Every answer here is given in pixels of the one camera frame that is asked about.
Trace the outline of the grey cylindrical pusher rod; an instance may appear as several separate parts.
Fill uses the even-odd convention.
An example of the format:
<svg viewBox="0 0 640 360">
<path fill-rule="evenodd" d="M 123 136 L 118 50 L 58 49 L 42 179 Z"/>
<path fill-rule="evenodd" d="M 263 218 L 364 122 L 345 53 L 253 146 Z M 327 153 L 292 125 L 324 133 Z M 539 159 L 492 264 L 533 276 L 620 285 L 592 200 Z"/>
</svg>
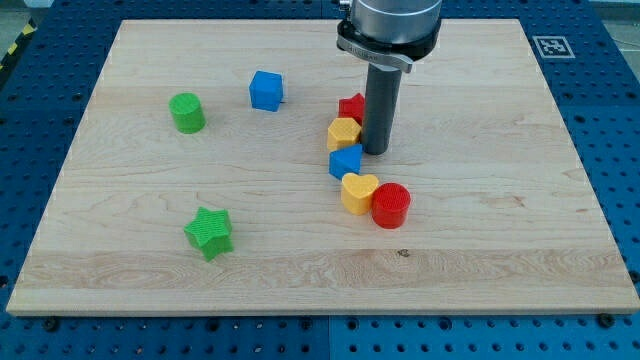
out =
<svg viewBox="0 0 640 360">
<path fill-rule="evenodd" d="M 361 134 L 368 154 L 381 155 L 388 149 L 401 77 L 397 68 L 368 65 Z"/>
</svg>

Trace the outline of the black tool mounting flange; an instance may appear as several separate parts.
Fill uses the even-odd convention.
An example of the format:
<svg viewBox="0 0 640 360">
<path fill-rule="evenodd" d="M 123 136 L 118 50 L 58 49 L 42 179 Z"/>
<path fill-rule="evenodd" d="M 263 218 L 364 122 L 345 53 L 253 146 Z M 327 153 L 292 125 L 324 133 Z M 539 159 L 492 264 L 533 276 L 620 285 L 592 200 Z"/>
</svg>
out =
<svg viewBox="0 0 640 360">
<path fill-rule="evenodd" d="M 434 29 L 418 40 L 392 44 L 368 38 L 351 22 L 342 20 L 337 25 L 336 46 L 339 50 L 369 63 L 410 73 L 414 62 L 425 58 L 435 48 L 441 23 L 442 21 L 438 20 Z"/>
</svg>

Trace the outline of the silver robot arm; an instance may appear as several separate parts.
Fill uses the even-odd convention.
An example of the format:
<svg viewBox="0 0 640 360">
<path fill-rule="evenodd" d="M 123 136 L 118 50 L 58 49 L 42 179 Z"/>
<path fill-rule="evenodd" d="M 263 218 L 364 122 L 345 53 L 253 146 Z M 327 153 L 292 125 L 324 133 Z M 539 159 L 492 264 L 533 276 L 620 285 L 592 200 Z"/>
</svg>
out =
<svg viewBox="0 0 640 360">
<path fill-rule="evenodd" d="M 401 78 L 435 48 L 441 0 L 342 1 L 336 46 L 368 63 L 361 143 L 370 155 L 389 147 Z"/>
</svg>

